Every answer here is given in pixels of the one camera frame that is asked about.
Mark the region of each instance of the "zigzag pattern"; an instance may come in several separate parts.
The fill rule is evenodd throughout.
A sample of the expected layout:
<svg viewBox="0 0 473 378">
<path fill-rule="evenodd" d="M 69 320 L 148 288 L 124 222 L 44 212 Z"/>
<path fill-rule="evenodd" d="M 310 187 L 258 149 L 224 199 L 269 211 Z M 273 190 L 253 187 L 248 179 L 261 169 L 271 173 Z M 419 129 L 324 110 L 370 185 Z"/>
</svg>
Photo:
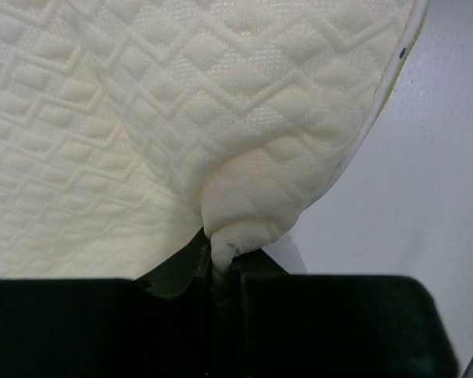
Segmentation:
<svg viewBox="0 0 473 378">
<path fill-rule="evenodd" d="M 359 130 L 412 3 L 0 0 L 0 276 L 138 276 L 201 215 L 209 235 L 271 219 L 259 243 L 276 239 Z"/>
</svg>

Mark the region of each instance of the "textured fabric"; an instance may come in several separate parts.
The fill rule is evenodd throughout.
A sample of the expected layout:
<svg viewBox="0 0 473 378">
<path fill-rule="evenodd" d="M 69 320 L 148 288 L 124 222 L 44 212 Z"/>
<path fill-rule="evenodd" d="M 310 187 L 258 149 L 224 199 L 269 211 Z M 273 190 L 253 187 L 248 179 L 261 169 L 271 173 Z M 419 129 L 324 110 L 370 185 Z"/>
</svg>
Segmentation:
<svg viewBox="0 0 473 378">
<path fill-rule="evenodd" d="M 216 267 L 339 177 L 425 0 L 0 0 L 0 276 Z"/>
</svg>

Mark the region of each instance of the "table surface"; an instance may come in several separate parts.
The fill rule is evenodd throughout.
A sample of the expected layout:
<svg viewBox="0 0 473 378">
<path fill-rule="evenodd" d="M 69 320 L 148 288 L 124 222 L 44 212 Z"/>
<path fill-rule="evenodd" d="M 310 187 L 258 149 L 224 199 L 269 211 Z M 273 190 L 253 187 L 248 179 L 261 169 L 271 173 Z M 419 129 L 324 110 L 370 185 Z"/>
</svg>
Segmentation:
<svg viewBox="0 0 473 378">
<path fill-rule="evenodd" d="M 473 0 L 431 0 L 388 104 L 334 187 L 266 250 L 292 272 L 412 276 L 473 355 Z"/>
</svg>

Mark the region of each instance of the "mattress cover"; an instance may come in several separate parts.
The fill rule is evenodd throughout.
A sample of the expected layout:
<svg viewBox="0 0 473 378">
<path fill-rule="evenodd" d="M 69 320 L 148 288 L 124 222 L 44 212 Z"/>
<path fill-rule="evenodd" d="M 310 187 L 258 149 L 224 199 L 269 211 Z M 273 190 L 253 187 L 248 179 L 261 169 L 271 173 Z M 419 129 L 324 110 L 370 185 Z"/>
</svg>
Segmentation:
<svg viewBox="0 0 473 378">
<path fill-rule="evenodd" d="M 426 0 L 0 0 L 0 277 L 216 273 L 333 185 Z"/>
</svg>

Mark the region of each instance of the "white fabric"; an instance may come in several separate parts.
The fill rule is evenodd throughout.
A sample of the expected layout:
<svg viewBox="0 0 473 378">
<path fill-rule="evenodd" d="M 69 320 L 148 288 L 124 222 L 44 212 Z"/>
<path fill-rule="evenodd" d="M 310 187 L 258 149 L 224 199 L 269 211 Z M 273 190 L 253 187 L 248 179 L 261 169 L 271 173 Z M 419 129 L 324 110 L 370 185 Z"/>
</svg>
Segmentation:
<svg viewBox="0 0 473 378">
<path fill-rule="evenodd" d="M 0 0 L 0 277 L 219 270 L 345 169 L 426 0 Z"/>
</svg>

